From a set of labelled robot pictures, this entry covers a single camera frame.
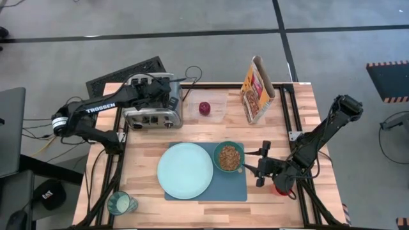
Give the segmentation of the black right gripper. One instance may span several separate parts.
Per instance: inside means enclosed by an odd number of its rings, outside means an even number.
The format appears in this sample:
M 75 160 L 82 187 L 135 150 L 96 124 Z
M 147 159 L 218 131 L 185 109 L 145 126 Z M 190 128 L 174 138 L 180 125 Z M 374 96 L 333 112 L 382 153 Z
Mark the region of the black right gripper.
M 256 186 L 262 187 L 265 185 L 265 178 L 274 178 L 279 170 L 279 160 L 268 157 L 268 152 L 271 147 L 270 141 L 263 141 L 262 147 L 257 151 L 245 152 L 246 155 L 256 155 L 261 158 L 258 160 L 258 166 L 254 167 L 248 164 L 242 164 L 257 177 Z

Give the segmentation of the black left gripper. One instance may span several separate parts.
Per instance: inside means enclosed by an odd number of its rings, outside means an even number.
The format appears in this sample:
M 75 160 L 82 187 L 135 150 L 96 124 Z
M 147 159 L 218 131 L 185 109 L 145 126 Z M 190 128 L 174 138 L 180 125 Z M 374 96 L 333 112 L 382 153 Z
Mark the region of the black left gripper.
M 152 77 L 148 84 L 148 108 L 175 111 L 179 104 L 179 82 L 187 78 Z

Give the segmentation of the green bowl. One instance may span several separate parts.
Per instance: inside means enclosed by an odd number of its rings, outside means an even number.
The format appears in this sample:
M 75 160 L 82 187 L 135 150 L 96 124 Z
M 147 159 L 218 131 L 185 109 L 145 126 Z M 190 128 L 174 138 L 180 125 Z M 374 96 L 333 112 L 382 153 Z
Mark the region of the green bowl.
M 223 169 L 220 168 L 220 164 L 219 164 L 219 153 L 220 153 L 220 151 L 222 150 L 222 148 L 223 148 L 224 146 L 234 146 L 234 147 L 239 151 L 239 153 L 240 153 L 240 155 L 241 155 L 241 158 L 242 158 L 242 159 L 241 159 L 240 165 L 238 166 L 238 168 L 237 168 L 235 171 L 225 171 L 225 170 L 223 170 Z M 225 142 L 221 142 L 221 143 L 217 144 L 216 147 L 215 147 L 215 149 L 214 149 L 214 151 L 213 151 L 212 158 L 213 158 L 213 163 L 215 164 L 215 166 L 216 166 L 219 170 L 221 170 L 221 171 L 223 171 L 223 172 L 225 172 L 225 173 L 233 173 L 233 172 L 236 172 L 239 168 L 242 167 L 242 164 L 245 162 L 245 155 L 244 155 L 243 146 L 239 145 L 237 142 L 232 142 L 232 141 L 225 141 Z

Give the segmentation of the yellow raisin bran cereal box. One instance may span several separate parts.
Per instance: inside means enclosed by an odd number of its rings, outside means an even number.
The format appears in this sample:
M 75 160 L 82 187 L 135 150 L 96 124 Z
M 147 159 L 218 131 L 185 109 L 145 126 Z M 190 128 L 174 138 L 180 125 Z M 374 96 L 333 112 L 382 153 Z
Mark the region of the yellow raisin bran cereal box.
M 269 109 L 275 90 L 261 56 L 254 56 L 240 90 L 240 100 L 248 124 L 255 124 Z

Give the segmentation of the light blue plate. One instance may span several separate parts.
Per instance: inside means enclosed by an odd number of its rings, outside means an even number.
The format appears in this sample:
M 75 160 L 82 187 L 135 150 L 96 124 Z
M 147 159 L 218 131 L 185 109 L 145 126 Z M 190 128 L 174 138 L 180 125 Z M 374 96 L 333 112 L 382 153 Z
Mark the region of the light blue plate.
M 169 196 L 182 200 L 192 199 L 210 186 L 213 162 L 208 152 L 197 144 L 174 144 L 161 156 L 157 178 Z

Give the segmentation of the brown cereal flakes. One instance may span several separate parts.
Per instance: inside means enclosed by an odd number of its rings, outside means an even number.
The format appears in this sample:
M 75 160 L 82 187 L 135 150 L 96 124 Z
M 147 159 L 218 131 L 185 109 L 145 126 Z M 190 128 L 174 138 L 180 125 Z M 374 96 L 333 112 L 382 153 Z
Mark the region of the brown cereal flakes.
M 239 151 L 234 146 L 224 146 L 219 153 L 220 168 L 225 171 L 235 171 L 241 159 Z

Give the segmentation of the red cup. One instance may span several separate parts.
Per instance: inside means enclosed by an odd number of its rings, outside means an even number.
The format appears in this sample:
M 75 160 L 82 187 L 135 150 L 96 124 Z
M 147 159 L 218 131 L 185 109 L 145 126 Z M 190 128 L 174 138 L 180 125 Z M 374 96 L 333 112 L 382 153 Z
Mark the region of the red cup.
M 281 191 L 281 190 L 279 190 L 277 187 L 276 187 L 276 185 L 275 184 L 273 184 L 272 186 L 271 186 L 271 193 L 273 193 L 274 195 L 280 195 L 280 196 L 289 196 L 289 195 L 294 195 L 295 193 L 292 191 L 292 190 L 290 190 L 289 192 L 283 192 L 283 191 Z

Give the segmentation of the clear plastic container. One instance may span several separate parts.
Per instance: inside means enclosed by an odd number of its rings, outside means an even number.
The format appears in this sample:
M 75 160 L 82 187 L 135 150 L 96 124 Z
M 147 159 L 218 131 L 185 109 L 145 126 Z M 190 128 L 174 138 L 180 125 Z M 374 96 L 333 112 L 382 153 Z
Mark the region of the clear plastic container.
M 191 91 L 187 102 L 187 116 L 192 119 L 219 123 L 226 114 L 228 92 L 223 90 L 195 89 Z M 202 102 L 210 104 L 210 113 L 202 115 L 199 105 Z

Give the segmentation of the black perforated panel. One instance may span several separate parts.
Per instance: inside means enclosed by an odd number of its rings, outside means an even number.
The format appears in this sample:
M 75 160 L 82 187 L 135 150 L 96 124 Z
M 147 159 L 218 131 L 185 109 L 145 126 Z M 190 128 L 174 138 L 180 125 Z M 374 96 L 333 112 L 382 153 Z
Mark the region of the black perforated panel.
M 90 98 L 102 96 L 106 83 L 122 83 L 130 75 L 137 73 L 166 72 L 161 59 L 158 56 L 145 61 L 130 65 L 112 73 L 108 73 L 96 79 L 87 81 L 86 87 Z

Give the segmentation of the green glass tumbler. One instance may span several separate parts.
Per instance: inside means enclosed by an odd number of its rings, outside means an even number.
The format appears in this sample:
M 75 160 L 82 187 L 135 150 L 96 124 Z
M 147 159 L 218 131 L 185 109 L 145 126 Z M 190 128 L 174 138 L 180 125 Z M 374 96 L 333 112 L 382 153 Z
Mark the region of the green glass tumbler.
M 123 215 L 136 211 L 138 201 L 123 191 L 117 191 L 111 194 L 107 202 L 107 210 L 111 215 Z

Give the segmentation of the grey floor device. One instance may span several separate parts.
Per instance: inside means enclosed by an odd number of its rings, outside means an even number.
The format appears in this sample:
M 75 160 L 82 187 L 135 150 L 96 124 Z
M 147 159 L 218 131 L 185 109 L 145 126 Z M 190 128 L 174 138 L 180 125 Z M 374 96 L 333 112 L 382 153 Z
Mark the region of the grey floor device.
M 392 128 L 398 126 L 403 126 L 409 133 L 409 112 L 403 111 L 403 115 L 390 121 L 387 121 L 386 119 L 383 123 L 380 123 L 380 127 L 382 130 L 391 130 Z

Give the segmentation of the black mat with striped edge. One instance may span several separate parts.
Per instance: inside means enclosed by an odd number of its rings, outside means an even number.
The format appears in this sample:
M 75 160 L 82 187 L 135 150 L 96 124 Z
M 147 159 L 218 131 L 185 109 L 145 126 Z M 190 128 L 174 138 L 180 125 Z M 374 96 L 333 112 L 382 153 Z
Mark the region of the black mat with striped edge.
M 386 104 L 409 102 L 409 61 L 368 63 L 366 70 Z

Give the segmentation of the black cap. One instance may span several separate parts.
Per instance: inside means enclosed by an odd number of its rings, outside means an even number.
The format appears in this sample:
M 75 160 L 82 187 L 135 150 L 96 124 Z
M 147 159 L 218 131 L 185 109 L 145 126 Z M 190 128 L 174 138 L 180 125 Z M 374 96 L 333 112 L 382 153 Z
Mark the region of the black cap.
M 66 191 L 59 180 L 49 179 L 33 192 L 33 203 L 41 203 L 46 210 L 55 210 L 66 201 Z

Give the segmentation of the grey laptop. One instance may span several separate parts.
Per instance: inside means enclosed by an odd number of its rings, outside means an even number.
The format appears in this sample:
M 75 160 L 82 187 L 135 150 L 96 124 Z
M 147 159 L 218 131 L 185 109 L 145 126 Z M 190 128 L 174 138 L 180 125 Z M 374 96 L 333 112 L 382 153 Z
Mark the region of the grey laptop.
M 26 89 L 0 91 L 0 178 L 19 170 Z

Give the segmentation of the black computer mouse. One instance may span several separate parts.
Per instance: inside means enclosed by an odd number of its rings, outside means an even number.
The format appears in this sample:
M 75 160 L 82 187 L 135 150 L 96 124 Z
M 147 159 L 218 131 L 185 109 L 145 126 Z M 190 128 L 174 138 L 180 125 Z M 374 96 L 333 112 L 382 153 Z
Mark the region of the black computer mouse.
M 10 215 L 6 224 L 6 230 L 26 230 L 27 213 L 19 210 Z

